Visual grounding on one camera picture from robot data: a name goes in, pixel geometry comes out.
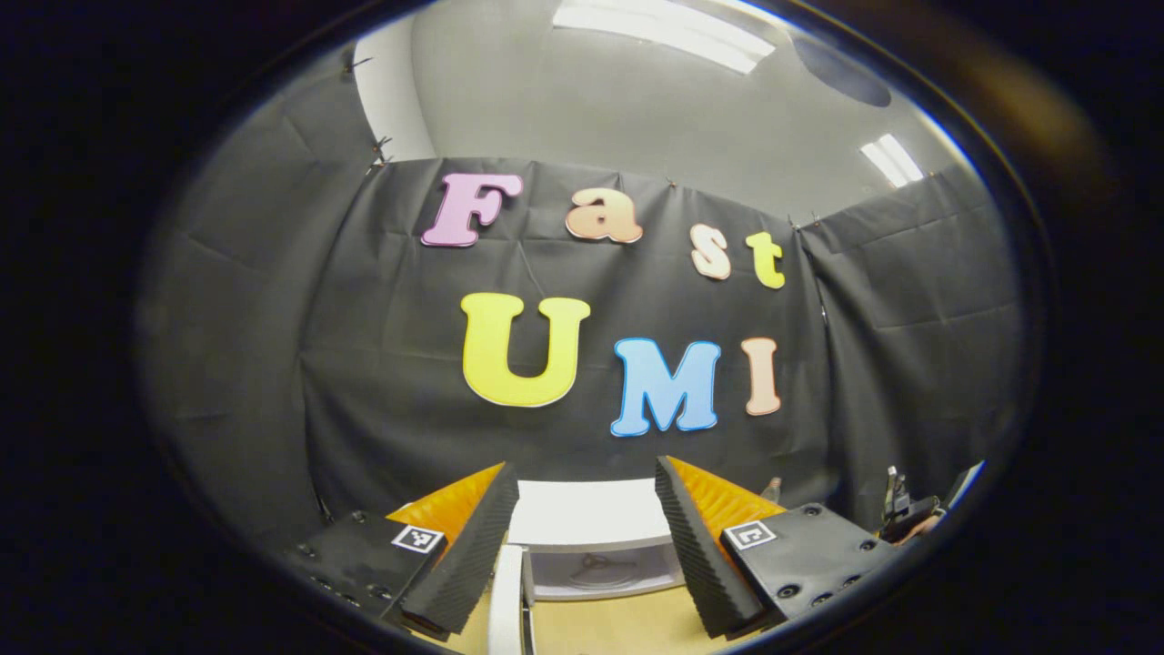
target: foam letter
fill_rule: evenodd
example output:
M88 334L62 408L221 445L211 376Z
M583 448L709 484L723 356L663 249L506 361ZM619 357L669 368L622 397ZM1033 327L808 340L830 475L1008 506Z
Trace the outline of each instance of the foam letter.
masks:
M509 337L521 298L505 293L469 293L461 308L469 315L464 330L464 380L478 397L510 407L541 407L565 397L574 386L579 365L579 323L590 305L574 298L546 298L538 311L549 318L549 358L534 378L510 373Z
M715 227L708 227L702 222L691 227L691 261L695 262L695 270L700 275L705 275L712 279L726 279L731 275L731 261L724 248L728 240L724 233Z
M716 361L719 347L710 342L695 342L687 347L683 361L672 376L662 359L659 346L652 340L623 340L615 344L615 354L623 361L623 413L610 425L616 437L637 437L651 429L643 412L644 403L651 407L660 432L683 405L676 425L680 430L705 430L716 425L711 410L716 383Z
M776 270L776 259L785 255L780 245L772 242L772 234L757 232L744 242L752 248L755 261L755 276L760 283L769 289L779 289L785 285L785 273Z
M634 201L613 188L583 188L572 198L577 207L566 214L566 229L581 238L604 238L619 243L638 241L643 228L634 222Z
M489 188L478 195L482 188ZM452 172L445 176L445 199L433 226L420 235L426 245L455 245L467 248L477 242L477 233L469 225L473 214L477 222L489 225L502 209L501 188L506 195L521 193L521 178L517 175L477 175Z
M744 340L739 348L747 354L748 369L752 371L752 399L747 401L747 413L762 417L780 410L776 377L772 371L772 354L776 353L776 343L764 339Z

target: black fabric backdrop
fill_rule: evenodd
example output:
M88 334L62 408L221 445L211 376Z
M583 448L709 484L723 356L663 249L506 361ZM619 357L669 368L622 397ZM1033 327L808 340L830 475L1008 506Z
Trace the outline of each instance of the black fabric backdrop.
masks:
M240 533L282 547L356 507L392 510L505 460L526 479L650 477L667 454L782 503L826 500L873 529L885 470L944 493L1015 419L1022 329L1009 241L985 191L951 170L794 229L666 180L519 159L432 159L368 172L371 133L345 57L320 59L199 162L156 236L139 316L157 427ZM433 248L448 172L525 188L469 248ZM634 200L634 243L565 226L570 195ZM690 259L691 225L721 229L732 275ZM755 277L744 238L782 245L786 285ZM461 298L525 300L510 364L546 362L544 297L585 300L579 372L544 408L478 398L461 372ZM822 302L828 325L822 315ZM656 341L674 371L718 344L709 430L618 439L617 341ZM752 418L751 337L779 344L782 408Z

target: blue letter m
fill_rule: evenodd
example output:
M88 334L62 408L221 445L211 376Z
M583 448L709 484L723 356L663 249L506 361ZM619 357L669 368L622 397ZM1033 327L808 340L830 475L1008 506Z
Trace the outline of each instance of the blue letter m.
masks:
M615 344L615 355L623 361L625 371L623 414L610 425L616 437L637 437L651 429L643 412L644 403L651 407L660 432L670 428L680 405L683 405L676 423L680 430L705 430L716 425L711 392L719 347L710 342L687 347L674 376L667 370L659 344L652 340L623 340Z

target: yellow letter u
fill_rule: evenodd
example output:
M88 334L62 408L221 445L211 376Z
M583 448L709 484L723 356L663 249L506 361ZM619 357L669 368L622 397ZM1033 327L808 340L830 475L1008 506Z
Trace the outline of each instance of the yellow letter u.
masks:
M464 380L477 396L497 405L541 407L565 397L577 376L579 325L590 305L574 298L546 298L538 311L549 318L549 357L540 376L523 378L509 370L509 337L513 318L525 302L506 293L469 293L461 308L469 316L464 330Z

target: white wall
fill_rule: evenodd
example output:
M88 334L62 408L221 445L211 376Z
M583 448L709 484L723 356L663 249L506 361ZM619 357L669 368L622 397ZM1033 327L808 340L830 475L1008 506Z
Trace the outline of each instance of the white wall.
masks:
M412 76L413 19L410 14L389 23L356 44L356 62L372 57L355 67L360 100L376 137L392 137L384 145L384 156L392 161L436 156Z

